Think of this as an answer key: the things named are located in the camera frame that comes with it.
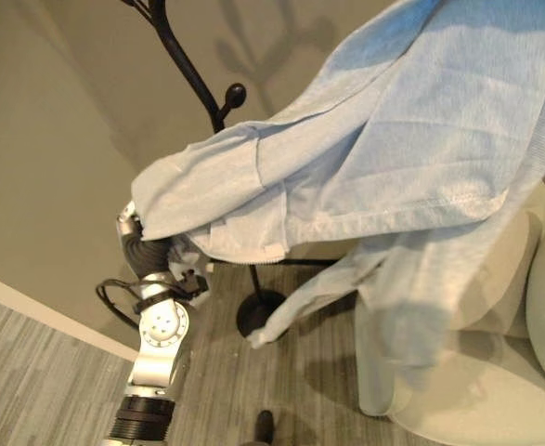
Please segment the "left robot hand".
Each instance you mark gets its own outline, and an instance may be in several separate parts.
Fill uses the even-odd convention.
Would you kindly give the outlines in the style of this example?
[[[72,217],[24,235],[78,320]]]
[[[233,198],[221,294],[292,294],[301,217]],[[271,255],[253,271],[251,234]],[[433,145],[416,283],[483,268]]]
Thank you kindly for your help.
[[[170,264],[193,265],[200,255],[183,237],[143,239],[143,226],[130,201],[116,217],[116,229],[128,266],[139,279],[170,270]]]

